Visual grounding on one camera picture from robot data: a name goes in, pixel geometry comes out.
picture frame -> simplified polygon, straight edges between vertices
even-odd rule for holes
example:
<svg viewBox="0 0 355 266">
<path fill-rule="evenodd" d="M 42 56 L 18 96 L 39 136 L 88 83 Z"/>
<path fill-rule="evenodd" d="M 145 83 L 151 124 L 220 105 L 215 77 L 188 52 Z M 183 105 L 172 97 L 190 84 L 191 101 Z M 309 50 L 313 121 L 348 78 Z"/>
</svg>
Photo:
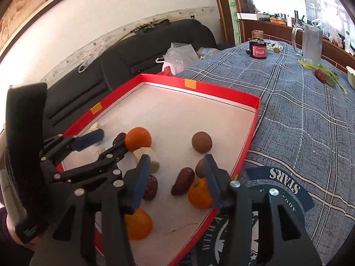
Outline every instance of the picture frame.
<svg viewBox="0 0 355 266">
<path fill-rule="evenodd" d="M 0 18 L 0 63 L 19 37 L 62 0 L 13 0 Z"/>
</svg>

blue plaid tablecloth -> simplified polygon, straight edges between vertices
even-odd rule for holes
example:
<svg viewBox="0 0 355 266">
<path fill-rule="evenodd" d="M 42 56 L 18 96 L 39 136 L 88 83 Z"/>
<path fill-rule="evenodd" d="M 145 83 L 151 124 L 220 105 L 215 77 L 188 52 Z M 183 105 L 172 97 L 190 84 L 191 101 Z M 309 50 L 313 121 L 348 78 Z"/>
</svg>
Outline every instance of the blue plaid tablecloth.
<svg viewBox="0 0 355 266">
<path fill-rule="evenodd" d="M 347 75 L 333 66 L 349 94 L 344 95 L 338 86 L 321 84 L 314 71 L 298 64 L 290 45 L 280 44 L 283 51 L 268 50 L 267 59 L 258 60 L 246 54 L 249 44 L 243 43 L 177 76 L 261 98 L 257 130 L 240 179 L 246 179 L 246 168 L 262 165 L 297 179 L 315 204 L 305 214 L 305 225 L 325 264 L 355 222 L 355 91 Z M 196 264 L 195 256 L 193 250 L 185 264 L 187 260 Z"/>
</svg>

sleeve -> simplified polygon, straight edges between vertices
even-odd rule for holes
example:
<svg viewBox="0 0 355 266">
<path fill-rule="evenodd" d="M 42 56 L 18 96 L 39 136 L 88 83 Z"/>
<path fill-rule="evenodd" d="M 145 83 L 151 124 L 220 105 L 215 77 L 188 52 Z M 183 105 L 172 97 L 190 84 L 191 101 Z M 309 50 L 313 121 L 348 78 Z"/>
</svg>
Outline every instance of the sleeve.
<svg viewBox="0 0 355 266">
<path fill-rule="evenodd" d="M 0 265 L 29 266 L 33 252 L 12 240 L 6 224 L 7 215 L 6 208 L 0 208 Z"/>
</svg>

window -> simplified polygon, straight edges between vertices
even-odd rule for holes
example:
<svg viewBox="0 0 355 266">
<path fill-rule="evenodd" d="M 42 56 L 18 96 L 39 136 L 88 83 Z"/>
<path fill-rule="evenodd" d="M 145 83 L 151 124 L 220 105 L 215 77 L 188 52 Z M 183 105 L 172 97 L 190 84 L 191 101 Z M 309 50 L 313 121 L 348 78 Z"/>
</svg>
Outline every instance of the window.
<svg viewBox="0 0 355 266">
<path fill-rule="evenodd" d="M 348 31 L 351 44 L 355 46 L 355 26 L 347 11 L 339 0 L 253 0 L 256 8 L 262 12 L 282 13 L 295 17 L 294 10 L 299 18 L 314 20 L 321 18 L 333 26 L 338 33 L 345 36 Z"/>
</svg>

green vegetable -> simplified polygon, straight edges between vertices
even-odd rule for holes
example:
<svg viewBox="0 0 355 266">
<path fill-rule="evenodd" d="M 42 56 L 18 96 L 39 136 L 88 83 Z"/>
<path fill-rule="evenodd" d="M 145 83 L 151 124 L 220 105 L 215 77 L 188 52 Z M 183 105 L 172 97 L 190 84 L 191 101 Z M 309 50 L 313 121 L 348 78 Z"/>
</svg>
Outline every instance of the green vegetable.
<svg viewBox="0 0 355 266">
<path fill-rule="evenodd" d="M 344 94 L 347 95 L 347 90 L 342 85 L 340 85 L 339 83 L 338 83 L 338 85 L 343 90 Z"/>
<path fill-rule="evenodd" d="M 336 84 L 339 85 L 340 89 L 343 90 L 344 94 L 347 95 L 347 90 L 340 85 L 339 81 L 339 76 L 337 73 L 335 73 L 331 68 L 325 66 L 324 64 L 320 64 L 319 68 L 322 70 L 322 72 L 324 73 L 324 75 L 327 78 L 327 83 L 331 86 L 335 86 Z"/>
<path fill-rule="evenodd" d="M 303 61 L 303 60 L 298 60 L 298 63 L 299 63 L 300 65 L 302 65 L 302 67 L 305 68 L 305 69 L 307 69 L 307 70 L 317 70 L 317 69 L 318 69 L 317 66 L 314 66 L 314 65 L 312 65 L 312 64 L 310 64 L 310 63 L 307 63 L 307 62 L 305 62 L 305 61 Z"/>
<path fill-rule="evenodd" d="M 324 64 L 320 64 L 319 66 L 314 66 L 310 63 L 307 63 L 303 60 L 298 60 L 298 63 L 300 65 L 302 65 L 303 68 L 307 69 L 307 70 L 317 70 L 320 69 L 323 73 L 324 76 L 327 79 L 327 84 L 331 85 L 331 86 L 335 86 L 336 84 L 339 85 L 340 89 L 343 90 L 344 94 L 347 95 L 347 90 L 340 85 L 339 81 L 339 76 L 337 73 L 335 73 L 331 68 L 329 68 L 328 66 L 324 65 Z"/>
</svg>

